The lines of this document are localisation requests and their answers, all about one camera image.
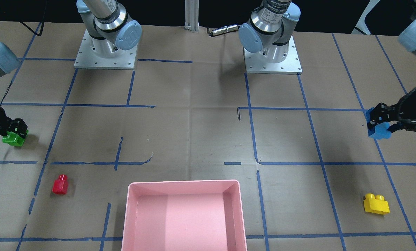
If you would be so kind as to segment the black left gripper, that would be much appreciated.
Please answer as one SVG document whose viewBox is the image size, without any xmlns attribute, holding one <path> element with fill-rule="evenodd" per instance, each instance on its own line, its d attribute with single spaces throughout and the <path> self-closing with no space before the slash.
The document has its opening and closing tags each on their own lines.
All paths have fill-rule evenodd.
<svg viewBox="0 0 416 251">
<path fill-rule="evenodd" d="M 379 103 L 368 109 L 368 125 L 389 122 L 387 131 L 394 133 L 399 130 L 416 132 L 416 88 L 404 95 L 398 103 L 388 106 Z"/>
</svg>

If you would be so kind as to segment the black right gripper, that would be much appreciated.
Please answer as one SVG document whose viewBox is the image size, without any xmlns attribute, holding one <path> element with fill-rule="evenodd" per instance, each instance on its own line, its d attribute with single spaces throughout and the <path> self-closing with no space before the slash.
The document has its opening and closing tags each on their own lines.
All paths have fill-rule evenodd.
<svg viewBox="0 0 416 251">
<path fill-rule="evenodd" d="M 0 106 L 0 135 L 6 136 L 7 131 L 17 133 L 20 138 L 26 138 L 28 126 L 23 119 L 11 119 L 6 116 L 5 110 Z"/>
</svg>

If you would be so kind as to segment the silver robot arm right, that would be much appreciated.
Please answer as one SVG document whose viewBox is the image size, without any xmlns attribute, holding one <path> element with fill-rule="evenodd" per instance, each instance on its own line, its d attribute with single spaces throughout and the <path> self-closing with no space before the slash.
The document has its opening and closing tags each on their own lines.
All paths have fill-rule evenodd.
<svg viewBox="0 0 416 251">
<path fill-rule="evenodd" d="M 116 0 L 78 0 L 78 13 L 85 26 L 77 53 L 76 69 L 134 70 L 141 25 Z M 0 42 L 0 78 L 21 65 L 13 51 Z M 23 119 L 11 119 L 0 106 L 0 135 L 5 144 L 22 146 L 28 127 Z"/>
</svg>

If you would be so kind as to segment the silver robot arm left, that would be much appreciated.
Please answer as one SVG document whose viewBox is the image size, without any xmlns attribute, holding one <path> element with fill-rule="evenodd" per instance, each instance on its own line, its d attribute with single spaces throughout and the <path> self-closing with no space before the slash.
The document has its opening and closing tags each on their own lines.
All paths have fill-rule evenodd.
<svg viewBox="0 0 416 251">
<path fill-rule="evenodd" d="M 399 35 L 400 44 L 416 56 L 416 0 L 413 1 L 412 23 Z M 251 11 L 250 18 L 239 27 L 243 48 L 250 53 L 267 53 L 268 48 L 288 50 L 289 39 L 300 19 L 300 9 L 291 0 L 264 0 Z M 399 130 L 416 132 L 416 87 L 388 106 L 379 103 L 366 110 L 368 136 L 388 139 Z"/>
</svg>

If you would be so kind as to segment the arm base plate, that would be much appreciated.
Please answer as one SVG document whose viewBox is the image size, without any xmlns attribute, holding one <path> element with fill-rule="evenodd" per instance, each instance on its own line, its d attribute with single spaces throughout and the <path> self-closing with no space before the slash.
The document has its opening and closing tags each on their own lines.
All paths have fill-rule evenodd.
<svg viewBox="0 0 416 251">
<path fill-rule="evenodd" d="M 86 30 L 78 50 L 74 67 L 79 69 L 134 70 L 139 44 L 121 50 L 107 40 L 98 40 Z"/>
<path fill-rule="evenodd" d="M 270 45 L 263 51 L 251 53 L 243 49 L 247 73 L 301 74 L 302 66 L 293 36 L 283 46 Z"/>
</svg>

